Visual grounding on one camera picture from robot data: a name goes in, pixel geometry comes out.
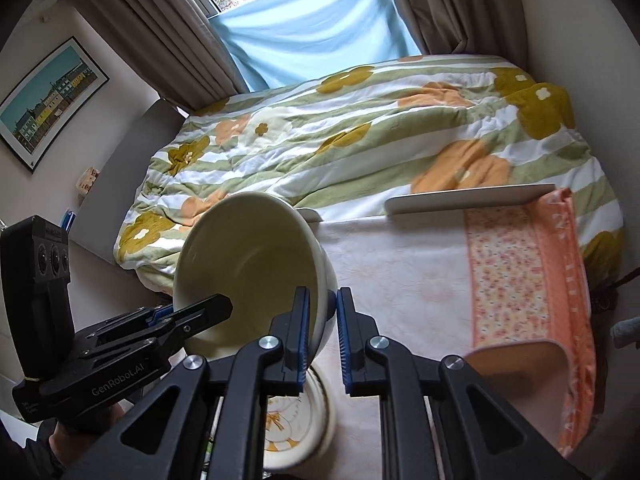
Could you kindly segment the person's left hand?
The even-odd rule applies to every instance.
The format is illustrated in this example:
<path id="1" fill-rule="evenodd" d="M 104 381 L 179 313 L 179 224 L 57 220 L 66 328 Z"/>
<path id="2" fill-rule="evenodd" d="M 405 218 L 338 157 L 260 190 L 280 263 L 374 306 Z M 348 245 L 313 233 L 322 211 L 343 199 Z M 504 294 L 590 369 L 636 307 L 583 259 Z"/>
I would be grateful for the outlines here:
<path id="1" fill-rule="evenodd" d="M 96 416 L 76 422 L 72 429 L 58 422 L 49 437 L 51 451 L 63 466 L 70 466 L 124 415 L 124 409 L 116 403 Z"/>

